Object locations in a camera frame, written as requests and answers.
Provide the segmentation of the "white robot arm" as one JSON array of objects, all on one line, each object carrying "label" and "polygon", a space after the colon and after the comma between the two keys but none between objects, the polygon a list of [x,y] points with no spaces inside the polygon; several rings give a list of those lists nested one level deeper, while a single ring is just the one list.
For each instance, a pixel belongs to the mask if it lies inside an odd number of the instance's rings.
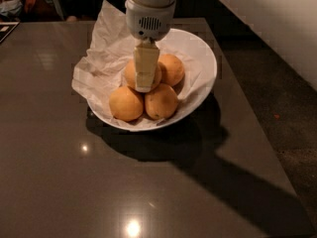
[{"label": "white robot arm", "polygon": [[127,27],[136,40],[136,90],[149,92],[159,60],[157,42],[170,30],[176,0],[126,0]]}]

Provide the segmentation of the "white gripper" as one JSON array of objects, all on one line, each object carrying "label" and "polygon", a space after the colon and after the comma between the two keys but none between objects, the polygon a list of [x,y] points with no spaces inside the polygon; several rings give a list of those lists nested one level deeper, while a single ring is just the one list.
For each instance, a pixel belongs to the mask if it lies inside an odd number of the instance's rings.
[{"label": "white gripper", "polygon": [[126,0],[126,21],[131,34],[140,41],[134,48],[136,90],[149,92],[159,59],[155,41],[170,30],[176,0]]}]

